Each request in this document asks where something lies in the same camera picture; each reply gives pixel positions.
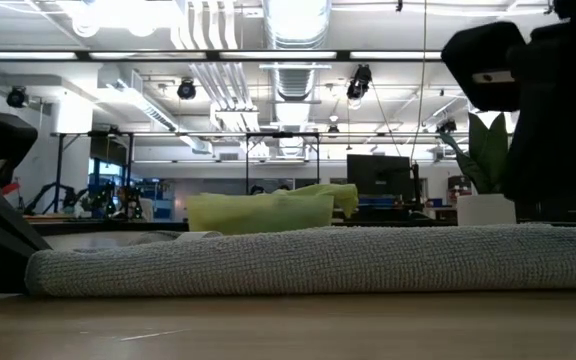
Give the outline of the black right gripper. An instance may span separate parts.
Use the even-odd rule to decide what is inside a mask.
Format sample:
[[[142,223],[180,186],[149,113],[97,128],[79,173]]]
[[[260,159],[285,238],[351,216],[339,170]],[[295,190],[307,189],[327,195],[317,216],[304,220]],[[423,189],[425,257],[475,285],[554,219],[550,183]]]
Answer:
[[[522,221],[576,222],[576,0],[553,0],[561,21],[508,51],[520,86],[519,119],[500,191]]]

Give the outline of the lime green microfiber towel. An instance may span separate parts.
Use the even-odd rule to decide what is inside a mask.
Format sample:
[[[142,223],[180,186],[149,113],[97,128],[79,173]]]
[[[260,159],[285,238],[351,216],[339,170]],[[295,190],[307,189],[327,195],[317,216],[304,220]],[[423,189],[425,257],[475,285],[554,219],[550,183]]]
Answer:
[[[359,205],[359,195],[354,184],[315,184],[296,190],[274,191],[274,194],[291,196],[332,196],[334,205],[341,208],[344,216],[350,218]]]

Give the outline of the grey microfiber towel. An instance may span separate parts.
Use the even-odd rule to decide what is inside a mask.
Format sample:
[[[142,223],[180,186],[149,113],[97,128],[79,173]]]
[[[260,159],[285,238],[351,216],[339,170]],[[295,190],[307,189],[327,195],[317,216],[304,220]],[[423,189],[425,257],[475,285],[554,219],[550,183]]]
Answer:
[[[576,289],[576,228],[325,227],[44,250],[33,295],[132,297]]]

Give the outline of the yellow translucent plastic basket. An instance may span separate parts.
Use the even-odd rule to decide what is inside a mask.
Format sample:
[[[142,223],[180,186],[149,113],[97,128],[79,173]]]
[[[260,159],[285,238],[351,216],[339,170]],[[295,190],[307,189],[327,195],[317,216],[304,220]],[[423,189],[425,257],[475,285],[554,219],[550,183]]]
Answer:
[[[230,220],[282,219],[313,221],[317,227],[326,227],[332,223],[333,207],[332,196],[200,194],[186,199],[188,221],[198,225]]]

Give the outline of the snake plant in white pot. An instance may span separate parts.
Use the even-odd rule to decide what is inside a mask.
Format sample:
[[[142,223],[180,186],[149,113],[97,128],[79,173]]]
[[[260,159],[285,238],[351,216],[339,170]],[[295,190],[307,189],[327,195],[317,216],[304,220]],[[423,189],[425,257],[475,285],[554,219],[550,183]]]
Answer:
[[[449,132],[438,132],[442,142],[455,151],[462,174],[476,190],[475,195],[457,198],[457,223],[459,226],[515,224],[515,204],[501,190],[509,150],[505,114],[500,112],[490,125],[476,113],[469,113],[468,119],[468,152],[460,148]]]

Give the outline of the black spot lamp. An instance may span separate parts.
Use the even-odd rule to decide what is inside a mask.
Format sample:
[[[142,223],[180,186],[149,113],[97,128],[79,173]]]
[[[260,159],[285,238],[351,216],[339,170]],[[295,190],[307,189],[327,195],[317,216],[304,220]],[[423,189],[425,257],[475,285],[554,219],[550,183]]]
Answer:
[[[196,96],[196,87],[192,78],[183,78],[177,88],[177,96],[181,100],[192,100]]]
[[[347,98],[349,100],[361,100],[369,90],[372,82],[372,72],[367,64],[359,64],[356,72],[350,79],[347,88]]]
[[[6,97],[9,107],[21,109],[27,106],[28,96],[26,88],[23,86],[13,86]]]

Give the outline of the large black monitor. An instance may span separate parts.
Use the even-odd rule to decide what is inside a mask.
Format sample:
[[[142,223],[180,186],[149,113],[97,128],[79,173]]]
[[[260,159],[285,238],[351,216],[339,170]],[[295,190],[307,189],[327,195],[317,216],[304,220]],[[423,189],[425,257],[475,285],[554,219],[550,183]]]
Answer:
[[[361,196],[392,195],[410,200],[414,195],[408,157],[350,154],[346,165],[347,182],[354,184]]]

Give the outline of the black bar with light strips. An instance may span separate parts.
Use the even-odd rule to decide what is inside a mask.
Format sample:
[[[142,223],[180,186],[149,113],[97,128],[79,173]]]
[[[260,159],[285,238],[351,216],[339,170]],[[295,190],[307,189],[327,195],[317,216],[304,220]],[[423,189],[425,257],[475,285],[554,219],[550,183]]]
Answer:
[[[441,62],[440,51],[139,50],[0,51],[0,62]]]

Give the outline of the distant black rig frame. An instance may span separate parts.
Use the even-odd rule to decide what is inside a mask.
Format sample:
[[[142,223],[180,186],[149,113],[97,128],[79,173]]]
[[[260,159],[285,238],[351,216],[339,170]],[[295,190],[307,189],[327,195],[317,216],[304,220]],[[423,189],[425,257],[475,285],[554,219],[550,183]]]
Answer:
[[[249,153],[252,149],[256,147],[256,144],[250,146],[251,138],[258,138],[260,141],[264,140],[266,137],[273,139],[290,139],[290,138],[301,138],[306,145],[308,145],[316,153],[316,183],[321,183],[321,166],[320,166],[320,146],[321,146],[321,134],[319,132],[286,132],[286,131],[276,131],[276,132],[246,132],[245,136],[245,192],[247,195],[250,194],[250,173],[249,165],[250,158]]]
[[[50,205],[47,207],[47,210],[52,209],[54,213],[57,213],[59,210],[60,189],[62,188],[61,178],[62,178],[63,153],[67,147],[72,145],[80,137],[106,138],[107,140],[109,140],[110,138],[128,137],[129,144],[126,146],[128,153],[127,153],[127,160],[125,161],[124,165],[125,173],[122,185],[125,187],[130,187],[131,175],[132,175],[132,163],[133,163],[134,138],[135,138],[134,132],[120,132],[120,131],[109,131],[109,132],[89,131],[82,133],[55,132],[52,133],[52,136],[58,138],[57,166],[56,166],[56,178],[54,183],[55,186],[54,198],[50,203]]]

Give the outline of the black aluminium table frame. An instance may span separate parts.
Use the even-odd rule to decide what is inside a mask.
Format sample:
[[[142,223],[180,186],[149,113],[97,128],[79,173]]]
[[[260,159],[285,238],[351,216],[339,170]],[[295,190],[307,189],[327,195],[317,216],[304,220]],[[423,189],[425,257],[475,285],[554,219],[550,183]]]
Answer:
[[[457,226],[456,220],[434,220],[429,218],[415,218],[402,221],[338,221],[331,226],[339,227],[452,227]],[[243,221],[218,221],[215,224],[198,225],[192,222],[128,222],[128,221],[66,221],[35,223],[32,227],[42,236],[56,236],[68,234],[83,234],[93,232],[149,232],[149,231],[216,231],[223,234],[249,234],[264,232],[281,232],[299,229],[317,228],[313,222],[307,221],[284,221],[275,219],[262,221],[249,219]]]

